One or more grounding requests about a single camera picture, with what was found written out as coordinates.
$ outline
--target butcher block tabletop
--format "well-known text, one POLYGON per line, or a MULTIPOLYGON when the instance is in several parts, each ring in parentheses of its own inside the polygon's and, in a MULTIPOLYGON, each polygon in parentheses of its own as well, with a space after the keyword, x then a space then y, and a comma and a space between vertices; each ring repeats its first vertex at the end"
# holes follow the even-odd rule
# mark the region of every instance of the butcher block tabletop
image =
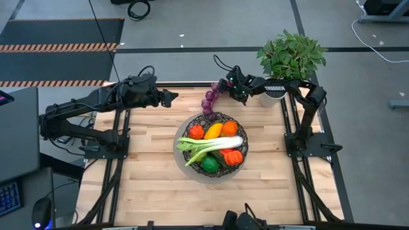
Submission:
MULTIPOLYGON (((219 184, 190 180, 174 161, 173 141, 176 131, 188 118, 202 111, 201 100, 210 88, 167 88, 179 93, 171 108, 132 109, 128 158, 123 163, 115 226, 221 225, 226 211, 244 211, 248 203, 257 218, 268 224, 301 224, 297 188, 291 159, 284 143, 284 118, 280 103, 264 108, 258 96, 249 97, 247 106, 222 95, 214 111, 223 112, 239 122, 247 132, 249 152, 241 171, 219 184)), ((292 131, 295 125, 289 112, 292 131)), ((302 117, 304 110, 298 104, 302 117)), ((111 129, 114 112, 98 113, 95 129, 111 129)), ((314 132, 320 132, 314 119, 314 132)), ((310 157, 311 174, 317 194, 331 211, 343 218, 330 164, 310 157)), ((79 220, 92 208, 101 193, 106 160, 98 160, 82 177, 77 200, 79 220)), ((313 219, 310 198, 305 192, 309 218, 313 219)), ((105 203, 107 221, 111 197, 105 203)))

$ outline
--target grapes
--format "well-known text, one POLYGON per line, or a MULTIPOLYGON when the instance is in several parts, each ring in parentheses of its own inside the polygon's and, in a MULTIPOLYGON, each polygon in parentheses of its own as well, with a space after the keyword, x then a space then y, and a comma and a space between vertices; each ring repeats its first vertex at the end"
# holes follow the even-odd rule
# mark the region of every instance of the grapes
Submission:
POLYGON ((215 98, 215 93, 213 92, 213 91, 207 91, 206 92, 206 99, 208 100, 208 101, 212 101, 213 100, 213 98, 215 98))
POLYGON ((215 118, 212 110, 213 104, 219 98, 219 84, 213 83, 212 90, 206 92, 206 99, 202 100, 203 114, 209 116, 210 120, 215 118))
POLYGON ((211 109, 212 103, 206 99, 202 100, 202 108, 203 109, 211 109))

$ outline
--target black wire basket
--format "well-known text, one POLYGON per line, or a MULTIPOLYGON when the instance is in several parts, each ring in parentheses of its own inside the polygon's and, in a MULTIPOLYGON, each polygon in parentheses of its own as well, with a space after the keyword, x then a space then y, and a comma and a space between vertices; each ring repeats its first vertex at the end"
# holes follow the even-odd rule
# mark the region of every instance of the black wire basket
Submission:
MULTIPOLYGON (((197 172, 206 176, 209 176, 211 178, 220 178, 221 176, 228 175, 234 171, 236 171, 245 161, 245 158, 247 156, 247 151, 249 150, 249 143, 247 140, 247 134, 244 131, 244 128, 242 125, 240 125, 235 119, 221 113, 221 112, 216 112, 212 117, 212 120, 208 116, 205 116, 204 114, 199 115, 197 118, 193 119, 186 127, 185 132, 183 133, 183 137, 189 137, 189 130, 192 128, 194 125, 201 125, 204 130, 207 130, 210 125, 213 123, 213 121, 220 121, 221 123, 225 124, 227 121, 235 121, 238 130, 237 134, 238 136, 243 138, 243 144, 240 147, 235 148, 235 150, 238 150, 242 153, 243 155, 243 162, 240 164, 236 165, 231 165, 228 168, 223 168, 220 167, 219 165, 219 170, 214 173, 206 172, 202 167, 200 162, 194 162, 190 166, 197 172)), ((183 157, 185 158, 186 162, 189 161, 191 158, 191 152, 190 151, 183 151, 183 157)))

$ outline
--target computer mouse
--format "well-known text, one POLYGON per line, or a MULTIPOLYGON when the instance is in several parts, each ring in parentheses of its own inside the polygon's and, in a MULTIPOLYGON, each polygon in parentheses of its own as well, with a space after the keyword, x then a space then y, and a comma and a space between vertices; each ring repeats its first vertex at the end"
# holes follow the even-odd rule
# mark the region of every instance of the computer mouse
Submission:
POLYGON ((51 219, 51 200, 48 197, 39 199, 33 207, 31 221, 35 229, 45 229, 51 219))

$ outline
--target black mat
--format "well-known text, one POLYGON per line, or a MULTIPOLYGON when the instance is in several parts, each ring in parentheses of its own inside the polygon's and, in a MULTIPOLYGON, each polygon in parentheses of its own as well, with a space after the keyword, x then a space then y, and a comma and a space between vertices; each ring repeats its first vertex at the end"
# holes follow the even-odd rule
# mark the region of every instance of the black mat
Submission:
MULTIPOLYGON (((98 21, 109 47, 117 46, 124 20, 98 21)), ((111 58, 93 19, 12 20, 0 36, 2 87, 16 86, 17 82, 34 85, 40 81, 101 84, 109 80, 111 68, 111 58)))

